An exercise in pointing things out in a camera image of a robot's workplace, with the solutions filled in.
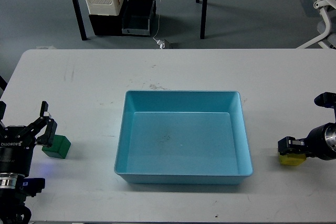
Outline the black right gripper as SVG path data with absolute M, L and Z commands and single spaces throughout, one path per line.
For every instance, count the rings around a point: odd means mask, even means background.
M 331 124 L 314 128 L 305 139 L 296 139 L 291 136 L 282 138 L 278 141 L 278 153 L 293 159 L 317 157 L 322 160 L 331 160 L 331 148 L 325 140 L 329 126 Z

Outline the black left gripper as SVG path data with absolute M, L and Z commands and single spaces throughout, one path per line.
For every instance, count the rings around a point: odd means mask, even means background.
M 1 126 L 1 173 L 19 174 L 28 177 L 32 163 L 34 143 L 52 147 L 57 123 L 50 119 L 48 103 L 42 101 L 39 117 L 25 126 Z M 46 126 L 43 135 L 35 137 Z

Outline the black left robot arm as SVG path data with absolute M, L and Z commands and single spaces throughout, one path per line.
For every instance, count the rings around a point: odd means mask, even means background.
M 44 178 L 28 178 L 34 147 L 51 147 L 57 123 L 41 103 L 39 117 L 28 126 L 1 124 L 1 223 L 29 223 L 32 213 L 25 206 L 45 188 Z

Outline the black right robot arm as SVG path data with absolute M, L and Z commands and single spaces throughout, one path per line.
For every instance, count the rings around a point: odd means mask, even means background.
M 278 141 L 278 154 L 303 154 L 305 157 L 317 157 L 329 161 L 335 159 L 335 123 L 314 128 L 305 138 L 286 136 Z

